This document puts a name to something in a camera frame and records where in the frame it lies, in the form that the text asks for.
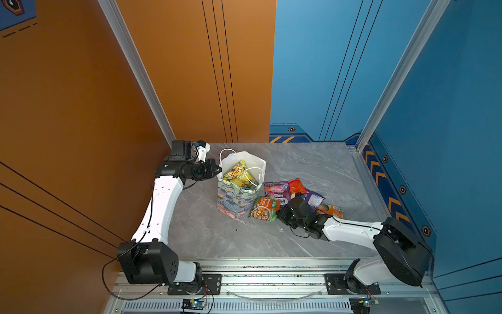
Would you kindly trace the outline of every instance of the table surface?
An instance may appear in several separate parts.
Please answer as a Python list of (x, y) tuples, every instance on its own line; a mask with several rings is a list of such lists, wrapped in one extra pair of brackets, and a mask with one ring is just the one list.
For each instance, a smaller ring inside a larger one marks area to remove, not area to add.
[[(266, 160), (265, 181), (300, 178), (306, 188), (323, 195), (325, 203), (341, 207), (345, 219), (379, 221), (344, 143), (217, 143), (211, 144), (207, 158), (219, 162), (223, 148), (248, 151)], [(343, 241), (297, 237), (279, 219), (266, 222), (244, 215), (234, 220), (216, 209), (216, 190), (214, 178), (181, 192), (168, 232), (169, 247), (180, 259), (376, 255), (369, 248)], [(307, 236), (299, 228), (294, 231)]]

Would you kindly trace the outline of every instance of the gift bag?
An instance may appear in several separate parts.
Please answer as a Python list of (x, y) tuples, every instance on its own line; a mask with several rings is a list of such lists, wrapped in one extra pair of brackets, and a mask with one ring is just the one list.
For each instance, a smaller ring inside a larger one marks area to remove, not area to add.
[[(221, 159), (221, 153), (225, 150), (233, 151), (233, 153)], [(242, 188), (223, 179), (223, 176), (232, 170), (241, 160), (244, 160), (246, 163), (245, 171), (256, 180), (255, 182), (251, 182), (250, 188)], [(237, 219), (244, 215), (248, 209), (252, 208), (258, 191), (265, 179), (266, 164), (265, 160), (248, 152), (237, 153), (230, 148), (223, 149), (220, 152), (219, 165), (223, 171), (216, 176), (218, 178), (218, 210)]]

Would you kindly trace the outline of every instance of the snack package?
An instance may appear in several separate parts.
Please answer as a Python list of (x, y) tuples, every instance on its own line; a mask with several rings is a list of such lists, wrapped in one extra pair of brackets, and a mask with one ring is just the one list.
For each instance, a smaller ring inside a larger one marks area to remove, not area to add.
[(280, 200), (281, 205), (289, 203), (291, 195), (288, 182), (265, 182), (265, 196)]
[(288, 181), (288, 186), (289, 186), (289, 193), (291, 194), (291, 197), (293, 197), (293, 194), (296, 194), (298, 192), (300, 192), (302, 194), (307, 193), (307, 189), (303, 186), (300, 179), (293, 179), (293, 180)]
[(255, 205), (253, 206), (253, 209), (249, 213), (249, 216), (253, 216), (256, 219), (260, 220), (265, 220), (268, 222), (272, 222), (276, 219), (276, 209), (279, 209), (279, 200), (278, 199), (272, 199), (268, 197), (259, 197), (255, 201)]
[(321, 205), (322, 201), (324, 200), (324, 196), (309, 189), (306, 190), (307, 193), (305, 194), (305, 200), (310, 206), (318, 208)]
[(255, 201), (255, 206), (263, 206), (266, 208), (269, 208), (271, 210), (278, 211), (279, 208), (281, 207), (281, 201), (278, 199), (270, 198), (270, 197), (259, 197)]
[(239, 187), (253, 188), (254, 185), (252, 185), (249, 182), (248, 178), (253, 183), (256, 182), (255, 178), (253, 178), (246, 170), (246, 162), (244, 160), (241, 160), (241, 161), (239, 161), (238, 164), (236, 164), (232, 168), (232, 170), (230, 170), (227, 174), (223, 175), (222, 179), (225, 181), (229, 181)]
[(321, 203), (321, 205), (317, 208), (318, 214), (328, 214), (328, 215), (336, 215), (340, 219), (343, 219), (343, 209), (337, 206), (328, 205), (325, 203)]

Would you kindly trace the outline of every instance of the bag handle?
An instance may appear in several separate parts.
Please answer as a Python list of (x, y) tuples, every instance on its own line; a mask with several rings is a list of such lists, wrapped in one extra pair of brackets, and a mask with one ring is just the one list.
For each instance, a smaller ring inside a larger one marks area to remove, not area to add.
[(231, 148), (225, 148), (225, 149), (223, 149), (223, 150), (220, 152), (220, 164), (221, 164), (221, 153), (222, 153), (222, 152), (224, 152), (224, 151), (226, 151), (226, 150), (231, 150), (232, 152), (236, 153), (236, 151), (234, 151), (234, 150), (233, 150), (233, 149), (231, 149)]
[[(246, 168), (246, 169), (244, 170), (244, 175), (246, 176), (246, 179), (247, 179), (247, 180), (248, 180), (248, 181), (249, 181), (252, 185), (254, 185), (254, 186), (258, 187), (258, 186), (257, 186), (256, 184), (254, 184), (254, 183), (251, 181), (251, 179), (247, 176), (246, 171), (248, 171), (249, 169), (259, 169), (259, 170), (263, 170), (263, 169), (261, 169), (260, 167), (250, 167), (250, 168)], [(260, 173), (260, 174), (258, 174), (258, 180), (260, 180), (260, 179), (261, 179), (261, 176), (262, 176), (262, 174), (261, 174), (261, 173)]]

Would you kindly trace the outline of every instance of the purple snack package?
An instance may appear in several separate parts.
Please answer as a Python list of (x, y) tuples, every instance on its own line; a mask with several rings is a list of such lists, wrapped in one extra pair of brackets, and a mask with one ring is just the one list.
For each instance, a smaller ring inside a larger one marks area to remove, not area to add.
[(305, 201), (307, 201), (309, 205), (314, 206), (314, 208), (318, 208), (324, 200), (324, 196), (309, 189), (306, 190), (307, 194), (305, 195)]
[(289, 183), (287, 181), (265, 182), (265, 196), (280, 200), (281, 205), (289, 203), (291, 200)]

